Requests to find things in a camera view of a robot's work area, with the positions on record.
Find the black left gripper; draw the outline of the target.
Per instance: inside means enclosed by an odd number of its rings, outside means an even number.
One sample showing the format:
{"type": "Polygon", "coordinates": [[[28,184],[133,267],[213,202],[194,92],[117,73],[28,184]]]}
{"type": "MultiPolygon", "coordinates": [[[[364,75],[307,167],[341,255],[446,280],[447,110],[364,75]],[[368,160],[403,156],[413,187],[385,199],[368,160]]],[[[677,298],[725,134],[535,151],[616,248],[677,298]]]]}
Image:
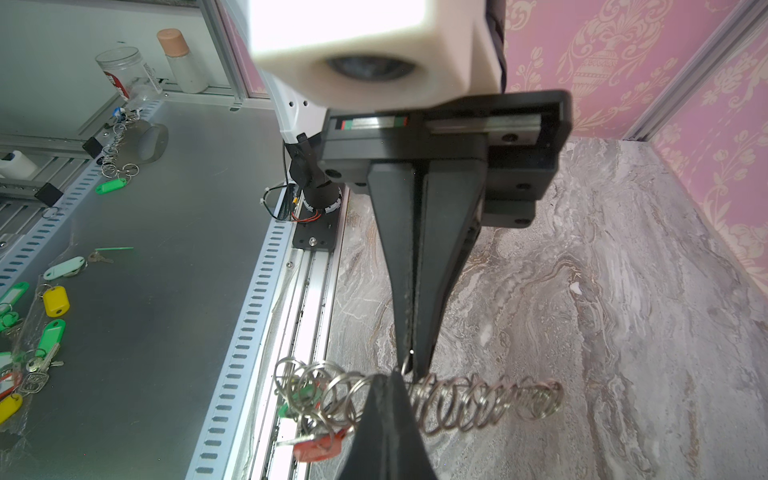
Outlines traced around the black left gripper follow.
{"type": "Polygon", "coordinates": [[[469,96],[418,110],[327,113],[318,165],[332,181],[370,193],[401,369],[413,366],[417,379],[429,373],[483,188],[483,225],[529,227],[572,126],[573,98],[566,90],[469,96]],[[486,184],[481,160],[488,166],[486,184]],[[402,162],[429,161],[420,192],[414,303],[415,172],[402,162]]]}

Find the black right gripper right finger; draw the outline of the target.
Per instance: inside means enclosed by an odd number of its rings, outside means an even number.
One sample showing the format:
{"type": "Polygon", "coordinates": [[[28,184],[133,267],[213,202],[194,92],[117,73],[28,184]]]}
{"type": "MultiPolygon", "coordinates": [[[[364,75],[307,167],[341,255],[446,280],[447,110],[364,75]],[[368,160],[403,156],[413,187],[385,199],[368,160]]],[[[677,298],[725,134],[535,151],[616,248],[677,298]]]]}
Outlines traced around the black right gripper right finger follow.
{"type": "Polygon", "coordinates": [[[388,380],[388,478],[436,479],[403,377],[388,380]]]}

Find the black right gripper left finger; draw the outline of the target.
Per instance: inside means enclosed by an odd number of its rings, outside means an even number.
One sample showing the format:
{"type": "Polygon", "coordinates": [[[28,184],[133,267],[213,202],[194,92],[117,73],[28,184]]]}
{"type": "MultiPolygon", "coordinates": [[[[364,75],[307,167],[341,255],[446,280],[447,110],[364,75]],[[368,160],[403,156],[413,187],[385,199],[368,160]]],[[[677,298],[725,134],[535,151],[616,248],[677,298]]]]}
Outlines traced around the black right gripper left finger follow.
{"type": "Polygon", "coordinates": [[[381,402],[386,399],[388,377],[374,376],[356,428],[351,450],[338,476],[340,480],[387,479],[387,438],[381,402]]]}

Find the red key tag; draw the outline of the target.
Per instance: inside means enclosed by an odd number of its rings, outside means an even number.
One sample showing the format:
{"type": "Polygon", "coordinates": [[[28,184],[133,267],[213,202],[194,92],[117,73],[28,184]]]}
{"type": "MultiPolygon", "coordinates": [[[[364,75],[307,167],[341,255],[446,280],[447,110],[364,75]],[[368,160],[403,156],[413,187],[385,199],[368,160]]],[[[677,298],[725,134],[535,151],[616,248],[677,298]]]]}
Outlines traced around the red key tag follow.
{"type": "Polygon", "coordinates": [[[332,435],[297,443],[293,446],[293,457],[299,463],[316,463],[335,458],[341,454],[347,433],[347,429],[342,429],[332,435]]]}

